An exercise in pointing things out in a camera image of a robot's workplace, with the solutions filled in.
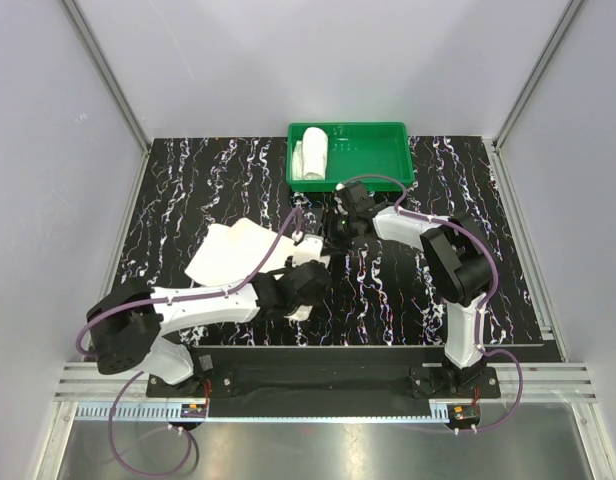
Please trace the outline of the black marble pattern mat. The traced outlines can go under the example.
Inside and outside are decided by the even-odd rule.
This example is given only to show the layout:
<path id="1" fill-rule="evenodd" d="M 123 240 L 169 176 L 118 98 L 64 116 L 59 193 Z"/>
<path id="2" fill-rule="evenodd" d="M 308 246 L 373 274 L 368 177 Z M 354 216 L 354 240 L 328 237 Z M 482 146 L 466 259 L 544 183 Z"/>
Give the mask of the black marble pattern mat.
<path id="1" fill-rule="evenodd" d="M 485 316 L 485 340 L 523 362 L 562 356 L 527 283 L 483 140 L 413 136 L 415 181 L 406 207 L 437 215 L 472 214 L 494 253 L 500 284 Z M 185 267 L 213 223 L 248 218 L 277 229 L 294 206 L 313 231 L 324 194 L 294 193 L 285 181 L 282 137 L 162 138 L 153 142 L 136 192 L 114 280 L 188 287 Z M 215 324 L 173 335 L 202 346 L 430 346 L 446 337 L 446 309 L 424 256 L 394 242 L 372 242 L 332 262 L 328 298 L 302 322 Z"/>

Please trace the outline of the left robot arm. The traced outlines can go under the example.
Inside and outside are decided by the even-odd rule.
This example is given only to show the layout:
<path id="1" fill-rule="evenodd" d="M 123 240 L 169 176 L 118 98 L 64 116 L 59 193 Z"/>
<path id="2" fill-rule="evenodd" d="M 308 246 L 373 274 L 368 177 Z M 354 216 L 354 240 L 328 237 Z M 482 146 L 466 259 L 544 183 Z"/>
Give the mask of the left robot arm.
<path id="1" fill-rule="evenodd" d="M 317 260 L 222 287 L 170 289 L 129 280 L 88 311 L 92 354 L 102 375 L 141 370 L 177 385 L 201 367 L 188 347 L 168 335 L 212 324 L 288 319 L 321 303 L 331 286 L 328 268 Z"/>

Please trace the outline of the aluminium frame post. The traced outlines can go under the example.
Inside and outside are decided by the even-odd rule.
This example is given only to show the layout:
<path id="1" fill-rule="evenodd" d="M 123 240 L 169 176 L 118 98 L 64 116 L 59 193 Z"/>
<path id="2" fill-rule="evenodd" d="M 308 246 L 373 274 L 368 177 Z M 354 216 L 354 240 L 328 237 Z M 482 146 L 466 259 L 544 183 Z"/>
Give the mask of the aluminium frame post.
<path id="1" fill-rule="evenodd" d="M 148 135 L 141 126 L 123 89 L 117 80 L 105 53 L 82 11 L 79 2 L 74 0 L 59 0 L 60 7 L 69 20 L 79 42 L 91 60 L 108 95 L 114 103 L 118 113 L 132 135 L 135 143 L 142 152 L 147 152 L 152 144 Z"/>
<path id="2" fill-rule="evenodd" d="M 552 29 L 552 32 L 534 63 L 529 76 L 524 82 L 510 112 L 506 116 L 497 135 L 492 139 L 492 144 L 496 151 L 503 148 L 512 134 L 513 129 L 530 103 L 549 66 L 586 5 L 586 0 L 569 0 L 566 3 L 563 12 Z"/>

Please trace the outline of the green plastic tray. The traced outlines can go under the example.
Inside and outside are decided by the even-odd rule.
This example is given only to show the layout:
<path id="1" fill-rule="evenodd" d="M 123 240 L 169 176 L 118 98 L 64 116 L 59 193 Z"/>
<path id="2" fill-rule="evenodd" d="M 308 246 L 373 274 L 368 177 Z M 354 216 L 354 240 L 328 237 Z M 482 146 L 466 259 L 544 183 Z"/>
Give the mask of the green plastic tray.
<path id="1" fill-rule="evenodd" d="M 317 127 L 328 136 L 324 180 L 292 180 L 291 156 L 305 130 Z M 286 181 L 295 192 L 335 191 L 338 183 L 361 177 L 367 190 L 399 191 L 415 177 L 406 126 L 402 122 L 292 123 L 288 127 Z"/>

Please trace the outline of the white towel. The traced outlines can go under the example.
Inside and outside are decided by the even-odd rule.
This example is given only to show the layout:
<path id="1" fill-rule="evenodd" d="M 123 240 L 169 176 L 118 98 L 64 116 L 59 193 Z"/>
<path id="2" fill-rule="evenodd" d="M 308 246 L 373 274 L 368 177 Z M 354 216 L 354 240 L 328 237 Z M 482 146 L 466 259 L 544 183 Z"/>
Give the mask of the white towel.
<path id="1" fill-rule="evenodd" d="M 257 265 L 267 273 L 291 264 L 291 254 L 298 242 L 282 236 L 273 251 L 269 249 L 276 234 L 249 219 L 234 225 L 214 223 L 184 273 L 201 286 L 222 286 L 245 279 Z"/>
<path id="2" fill-rule="evenodd" d="M 309 127 L 298 140 L 291 156 L 291 179 L 318 181 L 326 178 L 328 136 L 324 130 Z"/>

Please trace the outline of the right aluminium frame post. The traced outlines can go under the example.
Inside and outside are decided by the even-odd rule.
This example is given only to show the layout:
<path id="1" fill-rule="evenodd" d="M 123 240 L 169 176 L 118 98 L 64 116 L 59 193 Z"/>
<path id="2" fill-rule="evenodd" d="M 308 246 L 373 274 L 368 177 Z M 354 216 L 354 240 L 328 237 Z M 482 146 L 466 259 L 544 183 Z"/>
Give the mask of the right aluminium frame post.
<path id="1" fill-rule="evenodd" d="M 497 135 L 492 139 L 492 144 L 496 151 L 503 148 L 512 134 L 513 129 L 530 103 L 549 66 L 586 5 L 586 0 L 569 0 L 566 3 L 563 12 L 552 29 L 552 32 L 534 63 L 529 76 L 524 82 L 510 112 L 506 116 Z"/>

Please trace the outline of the left aluminium frame post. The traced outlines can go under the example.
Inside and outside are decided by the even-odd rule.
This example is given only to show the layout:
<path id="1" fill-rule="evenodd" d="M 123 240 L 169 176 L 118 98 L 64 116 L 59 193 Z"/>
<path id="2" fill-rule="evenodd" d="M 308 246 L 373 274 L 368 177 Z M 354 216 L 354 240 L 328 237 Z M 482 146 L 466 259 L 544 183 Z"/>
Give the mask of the left aluminium frame post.
<path id="1" fill-rule="evenodd" d="M 114 103 L 118 113 L 132 135 L 135 143 L 142 152 L 147 152 L 152 144 L 148 135 L 141 126 L 123 89 L 117 80 L 105 53 L 82 11 L 79 2 L 74 0 L 59 0 L 60 7 L 69 20 L 79 42 L 91 60 L 108 95 Z"/>

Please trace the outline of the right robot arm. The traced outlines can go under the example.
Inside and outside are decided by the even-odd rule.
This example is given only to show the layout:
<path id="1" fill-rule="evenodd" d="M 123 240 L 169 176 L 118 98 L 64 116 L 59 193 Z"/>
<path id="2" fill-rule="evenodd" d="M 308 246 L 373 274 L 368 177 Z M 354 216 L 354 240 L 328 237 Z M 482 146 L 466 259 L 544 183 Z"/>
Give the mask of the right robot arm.
<path id="1" fill-rule="evenodd" d="M 445 301 L 442 364 L 412 372 L 414 385 L 432 394 L 456 392 L 476 381 L 486 366 L 483 317 L 499 276 L 472 216 L 424 215 L 398 202 L 377 203 L 358 179 L 338 184 L 334 198 L 337 207 L 326 221 L 329 240 L 343 246 L 372 236 L 422 251 L 435 291 Z"/>

